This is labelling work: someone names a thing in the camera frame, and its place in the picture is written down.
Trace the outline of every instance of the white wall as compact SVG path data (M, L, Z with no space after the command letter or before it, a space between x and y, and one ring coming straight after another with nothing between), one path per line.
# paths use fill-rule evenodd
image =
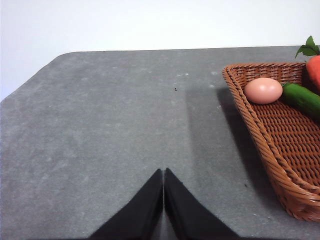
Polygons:
M1 0L1 99L73 51L320 43L320 0Z

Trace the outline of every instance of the basket rim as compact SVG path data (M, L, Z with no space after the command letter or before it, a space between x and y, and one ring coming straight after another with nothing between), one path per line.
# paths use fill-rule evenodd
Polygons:
M222 75L227 82L229 89L233 95L234 102L240 111L243 120L246 122L252 138L256 142L256 138L263 140L263 146L258 147L261 155L268 157L267 160L263 160L268 167L268 175L272 180L276 181L288 194L304 201L308 201L308 205L320 207L320 187L310 184L298 176L293 169L288 165L287 161L280 155L274 142L271 140L263 123L259 120L256 112L251 107L246 96L244 95L242 88L240 87L238 80L242 76L232 73L232 69L235 68L258 68L258 67L303 67L304 62L248 62L248 63L234 63L226 65L222 70Z

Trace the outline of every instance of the black object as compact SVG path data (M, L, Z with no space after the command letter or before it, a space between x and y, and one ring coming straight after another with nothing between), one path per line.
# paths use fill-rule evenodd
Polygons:
M169 168L164 180L162 171L156 170L131 201L89 238L63 240L148 240L163 203L179 240L267 240L239 237L202 206Z

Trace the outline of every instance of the table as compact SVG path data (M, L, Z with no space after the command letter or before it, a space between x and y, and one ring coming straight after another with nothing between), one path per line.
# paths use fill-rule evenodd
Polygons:
M88 237L157 169L240 236L316 239L276 199L221 75L296 46L71 52L1 102L1 237ZM175 239L164 215L153 239Z

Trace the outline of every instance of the gray tabletop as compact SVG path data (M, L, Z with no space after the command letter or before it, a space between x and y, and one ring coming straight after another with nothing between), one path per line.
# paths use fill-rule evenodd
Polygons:
M58 56L1 102L1 239L87 237L166 167L240 236L316 239L276 199L221 75L296 50ZM153 238L175 239L160 222Z

